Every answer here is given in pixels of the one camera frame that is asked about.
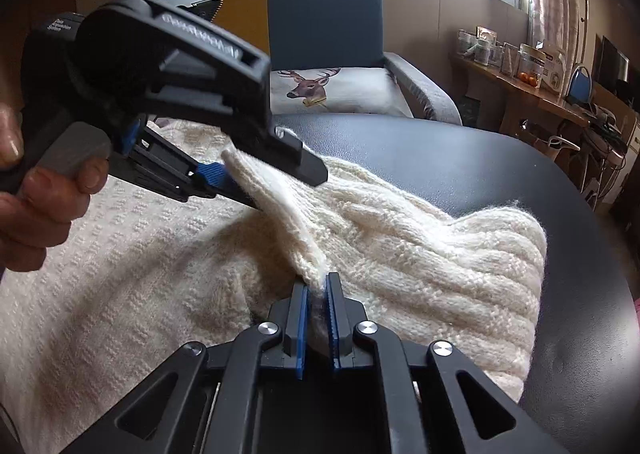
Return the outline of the person left hand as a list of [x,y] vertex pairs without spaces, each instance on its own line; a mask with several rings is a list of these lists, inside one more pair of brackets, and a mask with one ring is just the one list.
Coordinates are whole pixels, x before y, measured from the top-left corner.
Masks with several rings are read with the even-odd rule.
[[35,167],[18,193],[1,194],[1,266],[37,271],[50,248],[66,242],[73,221],[82,218],[91,196],[105,185],[108,162],[91,158],[69,179]]

